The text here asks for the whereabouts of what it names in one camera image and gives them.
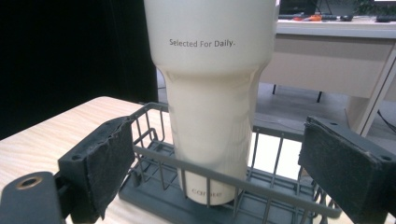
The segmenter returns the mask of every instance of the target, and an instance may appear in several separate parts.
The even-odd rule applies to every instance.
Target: desk
[[[349,96],[349,127],[366,135],[381,102],[396,101],[396,22],[279,21],[261,82]]]
[[[0,190],[14,179],[33,172],[50,171],[55,174],[59,170],[57,160],[86,135],[103,122],[130,115],[140,107],[141,105],[100,97],[0,141]],[[165,130],[169,128],[167,119],[164,118]],[[106,210],[106,219],[98,219],[97,223],[168,222],[116,197]],[[351,222],[343,214],[339,219],[329,219],[329,223]]]

